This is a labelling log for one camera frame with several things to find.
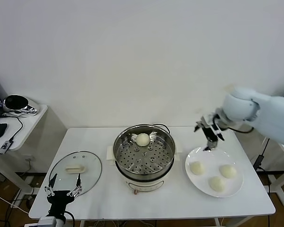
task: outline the stand leg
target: stand leg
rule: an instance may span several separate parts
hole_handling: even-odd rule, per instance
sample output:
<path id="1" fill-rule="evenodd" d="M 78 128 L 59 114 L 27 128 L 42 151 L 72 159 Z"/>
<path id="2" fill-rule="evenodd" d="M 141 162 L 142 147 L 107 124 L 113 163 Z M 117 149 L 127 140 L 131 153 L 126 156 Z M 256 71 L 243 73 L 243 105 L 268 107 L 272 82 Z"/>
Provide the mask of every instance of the stand leg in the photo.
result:
<path id="1" fill-rule="evenodd" d="M 218 218 L 214 218 L 214 221 L 215 221 L 217 227 L 221 226 Z"/>
<path id="2" fill-rule="evenodd" d="M 0 173 L 14 183 L 19 189 L 26 193 L 32 192 L 32 187 L 25 183 L 13 170 L 10 169 L 3 161 L 0 161 Z"/>
<path id="3" fill-rule="evenodd" d="M 268 175 L 269 181 L 271 182 L 270 193 L 276 193 L 277 196 L 279 197 L 279 200 L 281 201 L 282 205 L 284 206 L 284 191 L 282 190 L 281 186 L 277 186 L 277 184 L 275 184 L 280 179 L 280 177 L 276 180 L 275 176 Z M 264 187 L 265 187 L 266 192 L 268 193 L 268 191 L 269 191 L 268 186 L 265 185 Z"/>
<path id="4" fill-rule="evenodd" d="M 238 227 L 239 225 L 242 225 L 244 222 L 248 221 L 252 217 L 253 216 L 232 218 L 225 226 L 227 226 L 227 227 Z"/>
<path id="5" fill-rule="evenodd" d="M 85 221 L 80 222 L 80 227 L 84 227 Z"/>
<path id="6" fill-rule="evenodd" d="M 25 183 L 30 184 L 33 180 L 33 176 L 27 176 L 25 179 Z M 21 200 L 25 195 L 37 195 L 40 188 L 32 188 L 30 193 L 24 192 L 21 189 L 18 191 L 15 201 L 12 202 L 13 205 L 20 206 Z"/>

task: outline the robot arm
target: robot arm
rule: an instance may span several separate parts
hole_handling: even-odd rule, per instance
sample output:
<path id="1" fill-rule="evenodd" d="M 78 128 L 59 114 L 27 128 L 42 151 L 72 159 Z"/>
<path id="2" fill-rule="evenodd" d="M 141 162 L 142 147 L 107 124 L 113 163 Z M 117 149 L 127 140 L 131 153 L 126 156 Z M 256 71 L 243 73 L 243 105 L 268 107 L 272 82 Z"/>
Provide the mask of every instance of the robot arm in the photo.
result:
<path id="1" fill-rule="evenodd" d="M 208 143 L 205 150 L 216 148 L 224 131 L 244 122 L 262 135 L 284 144 L 284 97 L 267 96 L 247 88 L 236 88 L 225 97 L 222 108 L 203 116 L 195 131 L 202 128 Z"/>

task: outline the power cord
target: power cord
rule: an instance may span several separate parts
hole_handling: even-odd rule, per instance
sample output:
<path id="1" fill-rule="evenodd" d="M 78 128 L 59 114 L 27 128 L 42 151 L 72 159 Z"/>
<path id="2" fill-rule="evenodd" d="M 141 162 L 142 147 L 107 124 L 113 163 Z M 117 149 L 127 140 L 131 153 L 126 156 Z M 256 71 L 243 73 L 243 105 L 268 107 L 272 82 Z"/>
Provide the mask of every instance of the power cord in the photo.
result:
<path id="1" fill-rule="evenodd" d="M 248 131 L 240 131 L 240 130 L 237 130 L 237 129 L 233 129 L 233 128 L 228 128 L 230 130 L 233 130 L 233 131 L 236 131 L 236 132 L 239 132 L 239 133 L 244 133 L 244 134 L 248 134 L 248 133 L 251 133 L 255 128 L 252 127 L 250 130 Z"/>
<path id="2" fill-rule="evenodd" d="M 69 211 L 65 211 L 65 213 L 69 214 L 71 216 L 72 219 L 72 227 L 75 227 L 75 217 L 72 213 L 70 213 Z"/>
<path id="3" fill-rule="evenodd" d="M 169 130 L 169 128 L 166 125 L 164 125 L 164 124 L 153 124 L 153 125 L 160 125 L 160 126 L 165 127 L 167 129 L 167 131 L 169 132 L 169 134 L 170 134 L 170 130 Z"/>
<path id="4" fill-rule="evenodd" d="M 22 210 L 20 207 L 18 207 L 18 206 L 16 206 L 16 205 L 14 205 L 14 204 L 11 204 L 10 202 L 6 201 L 5 199 L 3 199 L 3 198 L 1 198 L 1 197 L 0 197 L 0 199 L 1 199 L 1 200 L 3 200 L 3 201 L 5 201 L 5 202 L 7 202 L 7 203 L 8 203 L 9 205 L 11 205 L 11 206 L 18 208 L 18 209 L 19 209 L 19 210 L 21 210 L 22 212 L 24 212 L 24 213 L 28 214 L 28 212 L 26 212 L 26 211 Z"/>
<path id="5" fill-rule="evenodd" d="M 29 168 L 23 174 L 21 174 L 19 176 L 23 176 L 24 174 L 26 174 L 28 171 L 30 171 L 32 169 L 31 159 L 25 159 L 25 160 L 28 162 Z"/>
<path id="6" fill-rule="evenodd" d="M 9 141 L 13 141 L 13 139 L 14 139 L 14 137 L 17 135 L 17 133 L 18 132 L 20 132 L 20 130 L 23 128 L 23 123 L 21 122 L 21 120 L 18 118 L 18 117 L 16 117 L 16 116 L 7 116 L 7 115 L 2 115 L 1 116 L 1 118 L 4 118 L 4 117 L 13 117 L 13 118 L 17 118 L 17 120 L 20 122 L 20 124 L 21 124 L 21 127 L 20 127 L 20 129 L 18 129 L 18 131 L 17 132 L 15 132 L 15 134 L 9 139 Z"/>
<path id="7" fill-rule="evenodd" d="M 262 160 L 264 159 L 264 153 L 265 153 L 265 151 L 266 151 L 266 148 L 267 148 L 267 145 L 268 145 L 269 140 L 270 140 L 270 139 L 267 140 L 266 145 L 265 145 L 265 147 L 264 147 L 264 150 L 263 150 L 262 154 L 257 157 L 257 159 L 256 159 L 256 161 L 255 161 L 255 163 L 254 163 L 254 165 L 253 165 L 253 167 L 254 167 L 255 170 L 259 169 L 259 167 L 260 167 L 260 165 L 261 165 L 261 163 L 262 163 Z"/>
<path id="8" fill-rule="evenodd" d="M 268 172 L 266 172 L 265 169 L 263 169 L 262 167 L 258 167 L 259 169 L 263 170 L 264 173 L 267 175 L 267 182 L 268 182 L 268 196 L 270 197 L 270 181 L 269 181 L 269 176 L 268 176 Z M 268 215 L 268 227 L 270 227 L 270 215 Z"/>

